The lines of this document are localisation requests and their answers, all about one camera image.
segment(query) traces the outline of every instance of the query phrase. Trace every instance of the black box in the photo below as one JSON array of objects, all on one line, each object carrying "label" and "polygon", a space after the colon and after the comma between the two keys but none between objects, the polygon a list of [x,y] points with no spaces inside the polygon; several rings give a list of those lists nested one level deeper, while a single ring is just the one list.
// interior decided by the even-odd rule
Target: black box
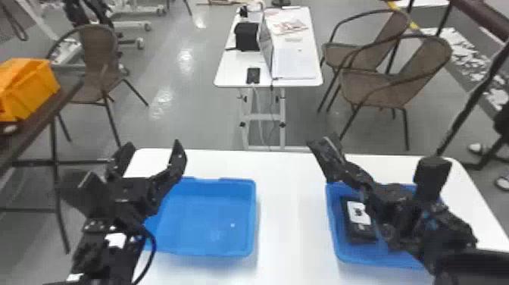
[{"label": "black box", "polygon": [[235,42],[236,48],[243,52],[260,50],[258,41],[256,40],[258,34],[258,23],[240,22],[235,26]]}]

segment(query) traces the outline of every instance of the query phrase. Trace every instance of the smartphone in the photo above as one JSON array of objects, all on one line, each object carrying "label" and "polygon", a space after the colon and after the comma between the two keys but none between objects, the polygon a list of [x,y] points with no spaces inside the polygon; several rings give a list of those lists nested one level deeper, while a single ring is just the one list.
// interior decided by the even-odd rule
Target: smartphone
[{"label": "smartphone", "polygon": [[260,68],[259,67],[248,68],[248,77],[246,78],[245,82],[247,84],[260,83]]}]

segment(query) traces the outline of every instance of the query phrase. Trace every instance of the chair leg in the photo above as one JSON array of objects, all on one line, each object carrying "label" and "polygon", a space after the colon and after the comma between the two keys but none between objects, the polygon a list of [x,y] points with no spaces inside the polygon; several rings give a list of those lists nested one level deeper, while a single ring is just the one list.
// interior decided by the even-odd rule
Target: chair leg
[{"label": "chair leg", "polygon": [[408,116],[407,116],[407,110],[405,108],[403,108],[401,110],[401,112],[403,112],[404,146],[407,149],[407,151],[409,151],[410,150],[410,143],[409,143],[409,139],[408,139]]},{"label": "chair leg", "polygon": [[115,142],[117,143],[118,148],[120,148],[122,146],[122,143],[120,143],[120,138],[118,136],[117,127],[115,127],[115,122],[113,121],[113,115],[111,114],[110,105],[109,105],[106,97],[107,97],[107,94],[104,94],[102,100],[105,104],[106,113],[108,113],[108,120],[110,121],[111,130],[113,131],[113,136],[115,137]]},{"label": "chair leg", "polygon": [[334,72],[334,78],[332,81],[330,81],[329,87],[327,88],[327,91],[323,95],[322,102],[320,102],[320,105],[318,105],[317,113],[320,113],[320,111],[322,110],[323,104],[325,104],[327,97],[329,97],[330,90],[333,88],[334,83],[336,82],[336,79],[338,79],[338,76],[339,76],[339,69]]},{"label": "chair leg", "polygon": [[187,0],[184,0],[184,4],[186,4],[187,12],[189,13],[189,16],[192,17],[191,7],[189,7],[189,3]]},{"label": "chair leg", "polygon": [[338,85],[338,88],[336,88],[336,91],[334,92],[334,96],[332,99],[330,99],[329,105],[327,106],[327,113],[330,111],[330,107],[333,106],[334,101],[336,100],[336,97],[338,96],[339,90],[341,89],[341,83]]},{"label": "chair leg", "polygon": [[359,113],[361,107],[362,107],[361,104],[357,105],[357,107],[356,107],[356,109],[354,111],[354,114],[351,115],[350,119],[348,120],[348,122],[346,123],[345,127],[341,131],[341,134],[339,135],[339,141],[343,140],[343,137],[345,136],[346,131],[348,130],[348,128],[350,128],[351,123],[354,121],[354,119],[357,116],[357,114]]},{"label": "chair leg", "polygon": [[442,29],[444,28],[445,23],[447,23],[447,19],[449,18],[449,14],[451,14],[451,11],[452,11],[452,4],[449,3],[447,8],[445,9],[444,16],[440,20],[439,28],[436,30],[435,36],[440,36],[440,34],[442,33]]},{"label": "chair leg", "polygon": [[58,123],[60,123],[60,127],[62,128],[62,131],[64,132],[65,139],[71,143],[73,140],[70,138],[69,130],[67,129],[67,126],[64,123],[64,119],[62,119],[62,115],[57,115]]},{"label": "chair leg", "polygon": [[131,82],[129,82],[127,79],[122,79],[123,82],[125,82],[125,84],[128,85],[129,88],[131,88],[131,90],[134,92],[134,94],[136,94],[136,96],[138,96],[138,98],[140,100],[142,100],[143,104],[145,104],[145,106],[148,106],[148,103],[147,101],[145,100],[145,98],[143,98],[143,96],[141,94],[139,94],[138,90],[136,90],[136,88],[134,88],[134,86],[131,84]]}]

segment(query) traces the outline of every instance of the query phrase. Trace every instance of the cable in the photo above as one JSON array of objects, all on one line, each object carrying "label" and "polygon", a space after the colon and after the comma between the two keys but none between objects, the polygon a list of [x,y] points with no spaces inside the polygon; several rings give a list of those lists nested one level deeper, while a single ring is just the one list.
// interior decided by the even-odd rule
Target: cable
[{"label": "cable", "polygon": [[23,26],[21,26],[20,22],[18,22],[16,18],[11,14],[9,9],[7,9],[7,6],[2,0],[0,0],[0,8],[2,8],[2,10],[4,11],[5,17],[7,18],[9,24],[11,25],[14,35],[16,35],[18,39],[26,42],[28,40],[27,32],[25,31]]},{"label": "cable", "polygon": [[154,259],[154,255],[155,255],[155,251],[157,249],[157,246],[156,246],[156,243],[155,243],[155,237],[154,235],[148,231],[144,226],[141,226],[141,230],[142,230],[142,234],[145,236],[145,237],[148,237],[150,239],[150,242],[152,243],[152,250],[150,251],[150,256],[148,257],[148,261],[147,261],[147,264],[145,265],[145,267],[143,268],[143,271],[142,273],[138,276],[138,278],[136,278],[136,280],[133,282],[133,285],[136,285],[138,284],[142,279],[143,277],[145,276],[145,274],[147,274],[147,271],[148,269],[150,268],[150,265],[152,264],[152,260]]}]

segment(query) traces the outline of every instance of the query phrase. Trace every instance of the wicker chair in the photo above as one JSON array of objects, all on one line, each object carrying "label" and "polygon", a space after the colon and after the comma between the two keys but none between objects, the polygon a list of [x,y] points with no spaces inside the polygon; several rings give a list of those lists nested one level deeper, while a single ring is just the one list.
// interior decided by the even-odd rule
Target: wicker chair
[{"label": "wicker chair", "polygon": [[[323,95],[322,101],[318,106],[317,112],[320,112],[323,104],[327,100],[327,97],[330,94],[330,91],[334,87],[334,83],[336,82],[339,72],[342,68],[342,63],[345,60],[345,56],[349,53],[353,52],[356,49],[359,49],[362,45],[350,45],[340,42],[334,42],[334,36],[338,28],[344,23],[350,22],[352,20],[356,20],[362,17],[374,15],[374,14],[391,14],[390,18],[387,20],[386,24],[380,30],[378,36],[375,38],[374,42],[383,42],[380,45],[374,45],[371,49],[363,49],[361,53],[359,53],[356,62],[352,65],[353,68],[361,69],[361,70],[376,70],[376,68],[382,63],[383,59],[387,56],[387,54],[391,51],[392,47],[396,45],[396,39],[401,36],[405,30],[410,26],[411,19],[403,11],[395,11],[391,9],[382,9],[369,11],[361,14],[357,14],[355,16],[344,19],[336,24],[332,34],[330,35],[329,42],[326,42],[322,45],[323,56],[320,61],[320,66],[325,62],[329,67],[333,69],[333,79],[327,88],[327,91]],[[341,88],[341,83],[338,85],[335,94]]]},{"label": "wicker chair", "polygon": [[452,50],[444,39],[436,36],[407,35],[400,38],[406,39],[422,39],[422,44],[397,74],[380,74],[376,71],[350,68],[362,50],[383,45],[384,42],[366,45],[352,52],[350,64],[346,64],[342,69],[341,82],[343,97],[351,104],[353,113],[339,135],[340,139],[345,136],[362,107],[392,108],[403,113],[404,143],[406,149],[410,149],[407,111],[404,106],[444,67],[451,58]]},{"label": "wicker chair", "polygon": [[[108,26],[87,24],[72,29],[55,42],[49,49],[46,58],[50,58],[58,45],[74,33],[78,33],[80,36],[86,73],[83,77],[83,86],[77,91],[70,103],[105,107],[115,142],[120,148],[120,138],[108,104],[108,100],[112,102],[114,100],[108,93],[124,82],[145,106],[148,106],[148,103],[122,74],[118,61],[118,38],[115,32]],[[58,120],[67,140],[70,141],[69,132],[60,115],[58,115]]]}]

